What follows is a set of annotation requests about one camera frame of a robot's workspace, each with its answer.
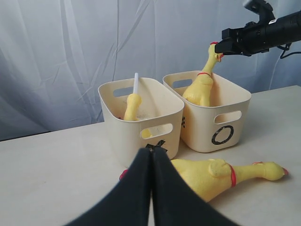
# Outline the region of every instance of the white straw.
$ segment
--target white straw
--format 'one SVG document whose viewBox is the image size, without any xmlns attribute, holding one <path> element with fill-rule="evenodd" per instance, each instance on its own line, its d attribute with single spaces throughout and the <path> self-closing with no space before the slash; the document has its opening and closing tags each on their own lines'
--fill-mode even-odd
<svg viewBox="0 0 301 226">
<path fill-rule="evenodd" d="M 133 93 L 136 94 L 138 93 L 138 79 L 139 79 L 139 74 L 135 73 Z"/>
</svg>

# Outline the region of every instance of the white table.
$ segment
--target white table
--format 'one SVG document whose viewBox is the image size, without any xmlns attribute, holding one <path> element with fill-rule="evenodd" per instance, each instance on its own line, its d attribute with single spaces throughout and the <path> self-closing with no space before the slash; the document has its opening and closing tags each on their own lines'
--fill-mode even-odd
<svg viewBox="0 0 301 226">
<path fill-rule="evenodd" d="M 181 144 L 177 158 L 277 162 L 289 177 L 243 182 L 210 204 L 243 226 L 299 225 L 300 117 L 301 87 L 253 94 L 239 144 L 206 154 Z M 123 170 L 103 123 L 0 142 L 0 225 L 63 225 L 102 199 Z"/>
</svg>

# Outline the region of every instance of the cream storage bin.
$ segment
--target cream storage bin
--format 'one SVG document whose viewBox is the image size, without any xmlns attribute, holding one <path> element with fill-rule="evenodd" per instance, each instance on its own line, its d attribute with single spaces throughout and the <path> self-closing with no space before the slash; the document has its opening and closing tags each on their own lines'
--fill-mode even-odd
<svg viewBox="0 0 301 226">
<path fill-rule="evenodd" d="M 191 149 L 207 153 L 237 144 L 243 129 L 251 93 L 213 74 L 211 107 L 194 105 L 182 94 L 201 71 L 166 75 L 164 85 L 185 103 L 181 139 Z"/>
<path fill-rule="evenodd" d="M 157 80 L 139 78 L 138 94 L 142 103 L 137 118 L 140 120 L 123 121 L 133 85 L 134 79 L 126 79 L 108 82 L 98 89 L 104 123 L 116 157 L 128 168 L 140 148 L 163 144 L 168 157 L 174 158 L 179 148 L 184 102 Z M 153 137 L 142 138 L 144 129 L 149 129 Z"/>
</svg>

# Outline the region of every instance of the gray backdrop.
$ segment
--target gray backdrop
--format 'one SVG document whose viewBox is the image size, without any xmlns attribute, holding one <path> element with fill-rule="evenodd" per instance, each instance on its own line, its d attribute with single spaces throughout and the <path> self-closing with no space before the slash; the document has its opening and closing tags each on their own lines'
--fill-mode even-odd
<svg viewBox="0 0 301 226">
<path fill-rule="evenodd" d="M 103 121 L 105 82 L 201 70 L 223 29 L 258 21 L 242 2 L 1 0 L 0 140 Z M 276 17 L 301 9 L 268 2 Z M 214 72 L 253 93 L 301 85 L 301 55 L 280 55 L 225 56 Z"/>
</svg>

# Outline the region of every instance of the rubber chicken head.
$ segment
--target rubber chicken head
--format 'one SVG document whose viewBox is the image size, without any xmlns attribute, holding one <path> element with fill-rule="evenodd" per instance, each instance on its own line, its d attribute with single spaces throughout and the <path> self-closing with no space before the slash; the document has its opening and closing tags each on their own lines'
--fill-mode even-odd
<svg viewBox="0 0 301 226">
<path fill-rule="evenodd" d="M 209 58 L 212 58 L 212 59 L 216 60 L 217 62 L 221 62 L 222 61 L 222 57 L 224 56 L 224 54 L 223 53 L 216 53 L 215 52 L 215 45 L 217 43 L 218 42 L 216 42 L 216 41 L 210 43 L 209 50 L 208 50 Z"/>
</svg>

